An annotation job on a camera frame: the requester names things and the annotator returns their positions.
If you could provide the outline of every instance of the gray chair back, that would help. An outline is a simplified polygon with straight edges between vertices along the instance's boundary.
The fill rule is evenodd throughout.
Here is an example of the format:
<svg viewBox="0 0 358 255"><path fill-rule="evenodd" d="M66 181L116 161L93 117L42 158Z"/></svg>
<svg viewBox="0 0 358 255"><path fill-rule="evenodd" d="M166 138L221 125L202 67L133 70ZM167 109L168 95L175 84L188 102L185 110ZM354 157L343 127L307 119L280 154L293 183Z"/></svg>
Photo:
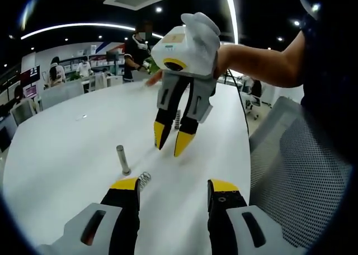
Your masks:
<svg viewBox="0 0 358 255"><path fill-rule="evenodd" d="M10 110L10 114L13 116L15 123L19 126L27 119L35 115L35 111L32 108L30 99L24 99L20 104L16 105Z"/></svg>
<svg viewBox="0 0 358 255"><path fill-rule="evenodd" d="M345 193L352 167L302 107L280 97L249 139L250 205L282 226L284 238L309 248Z"/></svg>
<svg viewBox="0 0 358 255"><path fill-rule="evenodd" d="M132 70L132 77L133 77L133 82L141 82L144 79L149 79L150 74L145 72L139 72L137 70Z"/></svg>
<svg viewBox="0 0 358 255"><path fill-rule="evenodd" d="M84 93L82 80L66 82L44 90L41 93L42 110L55 106L58 103L80 96Z"/></svg>

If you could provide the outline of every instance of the white desk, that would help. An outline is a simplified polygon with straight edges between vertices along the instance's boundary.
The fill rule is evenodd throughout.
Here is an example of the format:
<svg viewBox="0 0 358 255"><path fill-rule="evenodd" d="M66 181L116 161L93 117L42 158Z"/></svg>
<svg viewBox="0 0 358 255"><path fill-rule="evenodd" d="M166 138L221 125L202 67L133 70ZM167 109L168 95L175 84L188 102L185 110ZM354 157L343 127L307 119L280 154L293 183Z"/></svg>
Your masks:
<svg viewBox="0 0 358 255"><path fill-rule="evenodd" d="M211 254L207 180L234 183L249 199L249 143L237 89L217 85L210 115L175 158L176 133L161 151L154 147L159 85L142 86L90 92L19 126L6 160L3 193L30 243L57 240L66 222L124 178L116 153L122 144L129 177L152 175L140 195L135 254ZM181 100L182 112L188 94Z"/></svg>

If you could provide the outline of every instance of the camera lens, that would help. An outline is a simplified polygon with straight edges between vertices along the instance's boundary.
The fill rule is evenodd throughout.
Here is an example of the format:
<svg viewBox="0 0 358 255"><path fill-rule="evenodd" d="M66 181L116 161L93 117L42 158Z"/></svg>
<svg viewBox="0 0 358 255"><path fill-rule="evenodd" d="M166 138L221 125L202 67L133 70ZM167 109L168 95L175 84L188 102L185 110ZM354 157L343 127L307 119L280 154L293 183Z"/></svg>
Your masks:
<svg viewBox="0 0 358 255"><path fill-rule="evenodd" d="M173 63L173 62L165 62L164 65L170 69L170 70L174 70L175 72L179 72L181 70L183 70L183 67L176 64L176 63Z"/></svg>

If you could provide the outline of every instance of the gray gripper body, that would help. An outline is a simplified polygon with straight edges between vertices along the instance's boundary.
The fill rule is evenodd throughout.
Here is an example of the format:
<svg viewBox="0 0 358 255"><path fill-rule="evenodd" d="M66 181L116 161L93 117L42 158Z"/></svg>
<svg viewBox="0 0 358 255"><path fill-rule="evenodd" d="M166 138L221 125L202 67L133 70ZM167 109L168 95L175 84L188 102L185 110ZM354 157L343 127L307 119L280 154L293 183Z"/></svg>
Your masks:
<svg viewBox="0 0 358 255"><path fill-rule="evenodd" d="M233 225L238 254L240 255L302 255L307 252L302 247L294 247L287 242L282 235L281 225L270 218L257 206L245 206L235 209L227 209L228 216ZM258 246L253 241L252 232L249 229L244 216L252 215L256 220L263 241Z"/></svg>
<svg viewBox="0 0 358 255"><path fill-rule="evenodd" d="M116 220L122 208L92 203L65 224L62 237L52 245L40 245L42 255L98 255L108 254ZM103 214L92 245L82 243L83 232L96 214Z"/></svg>
<svg viewBox="0 0 358 255"><path fill-rule="evenodd" d="M163 110L168 110L173 90L178 83L179 78L183 76L193 77L194 79L194 84L191 86L191 88L193 88L192 100L189 101L190 108L186 116L199 123L203 123L213 108L209 102L209 97L213 94L216 86L216 80L213 77L164 70L162 86L158 92L157 107Z"/></svg>

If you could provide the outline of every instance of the black ceiling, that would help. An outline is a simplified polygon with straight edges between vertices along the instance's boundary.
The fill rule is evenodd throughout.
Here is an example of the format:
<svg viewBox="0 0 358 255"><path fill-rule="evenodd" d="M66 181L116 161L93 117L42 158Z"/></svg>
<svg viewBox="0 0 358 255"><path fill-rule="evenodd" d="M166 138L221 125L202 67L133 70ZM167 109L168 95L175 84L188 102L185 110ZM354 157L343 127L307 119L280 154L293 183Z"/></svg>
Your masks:
<svg viewBox="0 0 358 255"><path fill-rule="evenodd" d="M38 0L25 31L21 31L19 19L30 0L8 0L1 3L3 15L0 30L0 75L4 70L21 61L21 57L64 44L98 41L123 41L128 31L99 27L70 27L43 32L25 40L20 37L45 27L76 23L100 22L135 26L138 21L151 20L155 33L165 35L181 24L182 13L203 12L221 29L224 41L232 41L232 24L226 0L164 0L138 11L103 4L104 0ZM304 13L299 0L234 0L240 33L240 43L282 50L298 33L293 19L301 19ZM163 8L156 13L156 7ZM283 42L277 41L282 36Z"/></svg>

